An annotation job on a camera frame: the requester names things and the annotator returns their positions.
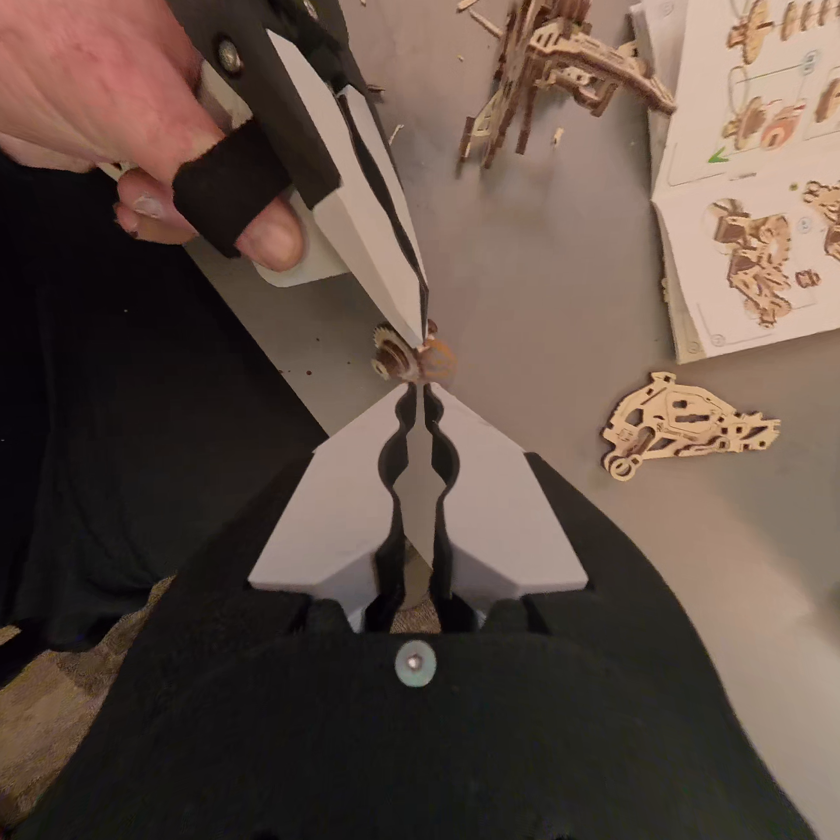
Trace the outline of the person's black clothing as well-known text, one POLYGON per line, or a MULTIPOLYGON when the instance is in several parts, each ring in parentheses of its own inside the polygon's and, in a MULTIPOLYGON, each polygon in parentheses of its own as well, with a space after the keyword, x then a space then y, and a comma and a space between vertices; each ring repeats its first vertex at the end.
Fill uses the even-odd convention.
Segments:
POLYGON ((2 156, 2 626, 98 644, 320 424, 179 246, 100 171, 2 156))

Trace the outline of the wooden car side panel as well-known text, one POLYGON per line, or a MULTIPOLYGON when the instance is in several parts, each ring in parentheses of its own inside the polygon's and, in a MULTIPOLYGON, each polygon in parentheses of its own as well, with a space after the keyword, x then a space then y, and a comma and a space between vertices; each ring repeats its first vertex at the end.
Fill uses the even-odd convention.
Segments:
POLYGON ((705 388, 678 383, 674 373, 652 372, 616 404, 602 429, 610 445, 602 467, 629 481, 647 460, 763 452, 780 431, 777 418, 742 413, 705 388))

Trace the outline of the partly built wooden chassis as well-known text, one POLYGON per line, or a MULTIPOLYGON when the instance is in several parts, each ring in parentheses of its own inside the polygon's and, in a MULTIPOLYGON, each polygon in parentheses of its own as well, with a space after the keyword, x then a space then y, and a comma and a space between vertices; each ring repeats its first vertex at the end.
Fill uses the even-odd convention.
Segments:
POLYGON ((591 2, 512 2, 503 26, 479 14, 475 5, 460 2, 457 13, 467 12, 498 42, 499 52, 490 97, 476 116, 465 121, 459 163, 467 162, 474 148, 480 147, 481 165, 490 168, 518 113, 516 153, 524 154, 535 102, 543 91, 562 91, 596 118, 621 89, 632 93, 648 111, 667 117, 676 112, 673 93, 638 54, 634 42, 611 47, 592 36, 591 2))

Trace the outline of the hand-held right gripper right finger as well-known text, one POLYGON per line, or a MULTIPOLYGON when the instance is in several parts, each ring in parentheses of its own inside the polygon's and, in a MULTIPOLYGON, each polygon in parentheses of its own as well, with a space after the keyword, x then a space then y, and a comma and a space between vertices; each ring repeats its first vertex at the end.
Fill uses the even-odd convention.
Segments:
POLYGON ((535 595, 588 577, 525 450, 441 385, 424 387, 437 499, 436 595, 535 595))

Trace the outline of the wooden gear axle assembly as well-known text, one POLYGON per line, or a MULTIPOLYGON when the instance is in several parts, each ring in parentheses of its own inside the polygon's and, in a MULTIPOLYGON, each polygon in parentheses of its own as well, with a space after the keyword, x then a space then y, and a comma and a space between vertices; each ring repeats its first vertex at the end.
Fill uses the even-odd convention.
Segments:
POLYGON ((455 375, 457 358, 438 337, 434 320, 427 321, 427 337, 417 348, 411 347, 387 322, 373 330, 374 371, 386 381, 414 384, 448 382, 455 375))

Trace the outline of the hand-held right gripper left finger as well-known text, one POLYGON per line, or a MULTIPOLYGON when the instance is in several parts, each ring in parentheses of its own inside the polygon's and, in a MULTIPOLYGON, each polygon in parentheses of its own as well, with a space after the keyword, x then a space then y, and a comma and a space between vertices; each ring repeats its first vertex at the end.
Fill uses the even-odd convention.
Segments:
POLYGON ((318 446, 262 549, 249 584, 306 595, 384 595, 400 578, 395 483, 407 467, 414 386, 402 384, 318 446))

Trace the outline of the person's left hand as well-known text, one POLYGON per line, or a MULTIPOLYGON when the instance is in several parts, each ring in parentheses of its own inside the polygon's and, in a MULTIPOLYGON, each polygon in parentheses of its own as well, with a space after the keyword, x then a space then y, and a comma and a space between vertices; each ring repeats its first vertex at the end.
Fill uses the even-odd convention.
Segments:
POLYGON ((197 231, 173 203, 173 180, 224 137, 196 98, 202 66, 167 2, 2 1, 2 152, 77 173, 133 164, 118 225, 183 245, 197 231))

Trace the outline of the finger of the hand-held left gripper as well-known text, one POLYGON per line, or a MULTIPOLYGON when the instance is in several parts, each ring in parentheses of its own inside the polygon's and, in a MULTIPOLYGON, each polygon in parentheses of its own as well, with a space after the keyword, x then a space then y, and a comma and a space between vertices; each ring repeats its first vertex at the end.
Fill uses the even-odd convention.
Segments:
MULTIPOLYGON (((377 199, 378 195, 389 198, 386 189, 379 182, 374 192, 366 177, 372 174, 378 179, 379 173, 337 101, 340 92, 330 90, 288 39, 270 30, 267 34, 339 172, 338 188, 314 205, 313 220, 385 320, 410 346, 419 346, 417 274, 377 199)), ((342 90, 357 88, 348 84, 342 90)))
POLYGON ((378 195, 377 199, 383 206, 392 222, 394 237, 398 240, 402 253, 416 273, 418 283, 418 307, 421 323, 427 323, 428 284, 426 270, 421 257, 417 235, 413 220, 408 210, 403 185, 397 174, 396 166, 382 131, 375 109, 359 90, 341 90, 337 101, 352 128, 359 134, 371 157, 379 178, 368 174, 366 177, 371 188, 376 192, 379 182, 387 191, 388 199, 378 195))

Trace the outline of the open instruction booklet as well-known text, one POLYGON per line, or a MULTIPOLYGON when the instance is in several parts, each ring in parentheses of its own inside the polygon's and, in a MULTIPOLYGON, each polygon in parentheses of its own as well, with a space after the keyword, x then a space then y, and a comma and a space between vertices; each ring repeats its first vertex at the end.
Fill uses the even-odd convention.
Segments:
POLYGON ((838 1, 639 2, 678 364, 839 326, 838 1))

